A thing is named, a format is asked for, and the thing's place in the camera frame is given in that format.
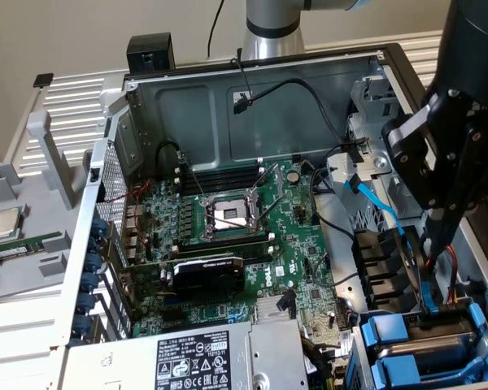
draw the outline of warning label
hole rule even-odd
[[[229,390],[229,333],[161,340],[155,390]]]

